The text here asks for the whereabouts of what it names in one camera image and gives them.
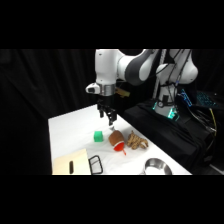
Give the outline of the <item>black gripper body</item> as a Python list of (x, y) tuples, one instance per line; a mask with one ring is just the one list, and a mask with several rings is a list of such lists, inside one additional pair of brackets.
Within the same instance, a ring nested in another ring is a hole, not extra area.
[(102, 110), (104, 114), (109, 114), (109, 113), (115, 113), (116, 110), (112, 108), (110, 105), (108, 105), (105, 101), (102, 99), (99, 99), (97, 101), (97, 109)]

